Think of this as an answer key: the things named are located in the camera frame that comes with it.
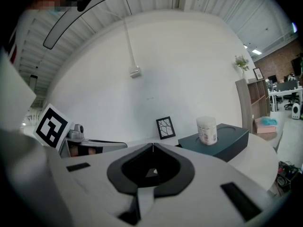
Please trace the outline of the black wall television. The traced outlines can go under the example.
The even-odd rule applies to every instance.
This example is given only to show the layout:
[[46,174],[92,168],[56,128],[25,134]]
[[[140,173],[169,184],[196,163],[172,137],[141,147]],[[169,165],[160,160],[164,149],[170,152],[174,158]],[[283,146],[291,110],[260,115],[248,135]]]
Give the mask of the black wall television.
[[298,57],[294,60],[291,61],[291,65],[293,67],[293,70],[294,70],[294,74],[296,76],[300,76],[301,75],[301,57]]

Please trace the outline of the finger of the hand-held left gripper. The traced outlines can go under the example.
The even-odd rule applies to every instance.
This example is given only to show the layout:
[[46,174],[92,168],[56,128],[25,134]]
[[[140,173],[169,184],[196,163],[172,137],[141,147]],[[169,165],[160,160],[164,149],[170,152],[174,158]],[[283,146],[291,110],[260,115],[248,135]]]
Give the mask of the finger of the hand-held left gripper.
[[68,150],[71,157],[95,155],[127,148],[123,142],[101,140],[83,140],[82,142],[68,141]]

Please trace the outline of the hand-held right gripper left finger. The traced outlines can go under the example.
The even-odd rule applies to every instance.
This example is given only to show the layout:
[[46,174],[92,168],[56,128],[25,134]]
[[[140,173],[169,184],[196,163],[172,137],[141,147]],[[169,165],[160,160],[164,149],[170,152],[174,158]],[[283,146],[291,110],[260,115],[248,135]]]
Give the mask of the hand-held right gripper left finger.
[[129,210],[133,197],[116,190],[107,177],[109,165],[143,145],[82,157],[61,158],[51,150],[51,171],[67,205],[73,227],[132,226],[118,218]]

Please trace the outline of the white wall conduit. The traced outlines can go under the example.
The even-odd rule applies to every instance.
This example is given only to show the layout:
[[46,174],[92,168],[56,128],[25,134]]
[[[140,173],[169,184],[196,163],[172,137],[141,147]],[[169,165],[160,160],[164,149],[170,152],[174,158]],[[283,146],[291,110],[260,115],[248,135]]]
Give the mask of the white wall conduit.
[[131,45],[131,40],[130,40],[130,37],[129,37],[129,32],[128,32],[128,27],[127,27],[127,22],[126,22],[126,19],[117,15],[116,13],[114,12],[110,12],[108,10],[102,10],[103,12],[107,13],[107,14],[110,14],[110,15],[113,15],[117,18],[119,18],[122,22],[123,22],[123,25],[124,25],[124,29],[125,29],[125,36],[126,36],[126,41],[127,41],[127,46],[128,46],[128,50],[129,50],[129,53],[130,53],[130,56],[131,56],[131,61],[132,61],[132,65],[134,67],[137,67],[136,63],[135,63],[135,58],[134,58],[134,53],[133,53],[133,49],[132,49],[132,45]]

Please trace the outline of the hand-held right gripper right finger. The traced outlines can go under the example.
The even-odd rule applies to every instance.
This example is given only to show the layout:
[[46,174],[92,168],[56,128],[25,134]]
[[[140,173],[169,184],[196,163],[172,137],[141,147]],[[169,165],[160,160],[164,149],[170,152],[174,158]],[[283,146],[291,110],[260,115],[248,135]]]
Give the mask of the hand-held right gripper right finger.
[[244,218],[222,190],[221,185],[234,183],[262,211],[274,198],[258,183],[232,165],[212,156],[175,146],[164,145],[194,166],[195,176],[180,194],[155,199],[142,218],[142,227],[240,227]]

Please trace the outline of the white office desk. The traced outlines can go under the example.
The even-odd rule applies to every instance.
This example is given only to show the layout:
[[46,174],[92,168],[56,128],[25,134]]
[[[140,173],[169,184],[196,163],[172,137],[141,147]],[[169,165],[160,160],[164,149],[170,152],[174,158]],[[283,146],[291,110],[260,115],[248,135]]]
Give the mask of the white office desk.
[[300,107],[302,107],[302,105],[303,105],[303,87],[299,86],[298,88],[294,88],[292,90],[284,90],[284,91],[279,90],[279,91],[269,92],[268,95],[272,99],[272,106],[271,106],[272,112],[277,111],[277,106],[276,106],[276,97],[277,96],[285,96],[285,95],[290,95],[292,93],[299,94]]

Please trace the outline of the black office chair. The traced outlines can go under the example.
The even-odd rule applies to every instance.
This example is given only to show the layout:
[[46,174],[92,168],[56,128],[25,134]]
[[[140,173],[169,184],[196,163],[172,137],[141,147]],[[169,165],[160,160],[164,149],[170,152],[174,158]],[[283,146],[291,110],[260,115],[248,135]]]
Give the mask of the black office chair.
[[292,108],[294,103],[300,103],[299,96],[296,93],[292,93],[291,95],[285,95],[283,96],[283,99],[288,101],[288,103],[284,105],[284,108],[286,110],[288,108]]

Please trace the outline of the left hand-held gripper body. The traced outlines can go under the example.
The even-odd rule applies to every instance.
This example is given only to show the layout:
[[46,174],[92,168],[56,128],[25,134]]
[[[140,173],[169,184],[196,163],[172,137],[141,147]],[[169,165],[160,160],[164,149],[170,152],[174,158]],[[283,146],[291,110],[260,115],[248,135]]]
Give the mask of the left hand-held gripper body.
[[19,132],[35,95],[0,50],[0,207],[5,227],[85,227],[85,202],[56,152]]

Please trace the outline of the dark blue tissue box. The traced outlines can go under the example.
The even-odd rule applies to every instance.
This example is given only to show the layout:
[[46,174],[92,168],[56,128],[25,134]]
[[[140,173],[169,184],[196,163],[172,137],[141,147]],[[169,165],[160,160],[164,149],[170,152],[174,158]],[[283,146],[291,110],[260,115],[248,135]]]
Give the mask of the dark blue tissue box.
[[217,125],[215,144],[208,146],[200,141],[198,134],[194,134],[179,139],[178,145],[181,148],[229,162],[247,147],[248,139],[248,129],[221,123]]

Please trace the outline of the turquoise fluffy item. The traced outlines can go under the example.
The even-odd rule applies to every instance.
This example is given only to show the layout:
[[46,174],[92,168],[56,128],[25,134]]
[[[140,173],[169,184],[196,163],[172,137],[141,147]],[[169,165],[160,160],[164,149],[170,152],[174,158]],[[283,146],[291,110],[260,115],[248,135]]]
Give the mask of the turquoise fluffy item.
[[260,124],[264,127],[277,126],[277,120],[274,118],[263,116],[260,118]]

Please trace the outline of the green plant in white vase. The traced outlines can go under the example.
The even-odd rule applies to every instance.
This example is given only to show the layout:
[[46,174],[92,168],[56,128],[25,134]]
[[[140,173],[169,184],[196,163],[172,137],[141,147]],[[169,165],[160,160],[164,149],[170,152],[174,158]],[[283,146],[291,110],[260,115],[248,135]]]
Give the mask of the green plant in white vase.
[[247,80],[246,78],[246,71],[249,71],[249,60],[245,59],[243,55],[235,56],[235,66],[237,66],[242,72],[242,78]]

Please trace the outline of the wooden cube shelf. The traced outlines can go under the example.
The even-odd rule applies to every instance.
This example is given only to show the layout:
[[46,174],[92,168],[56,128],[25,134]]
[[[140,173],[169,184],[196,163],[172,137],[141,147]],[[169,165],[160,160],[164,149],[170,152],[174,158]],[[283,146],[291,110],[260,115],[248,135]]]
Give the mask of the wooden cube shelf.
[[241,105],[242,127],[256,134],[254,120],[270,116],[270,100],[264,79],[240,79],[235,82]]

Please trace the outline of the black branch print picture frame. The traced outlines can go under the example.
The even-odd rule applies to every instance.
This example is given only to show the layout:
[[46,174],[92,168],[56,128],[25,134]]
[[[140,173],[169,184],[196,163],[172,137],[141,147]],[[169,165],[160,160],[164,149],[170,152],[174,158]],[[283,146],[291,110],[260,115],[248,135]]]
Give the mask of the black branch print picture frame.
[[171,118],[169,116],[157,119],[156,124],[161,140],[176,136]]

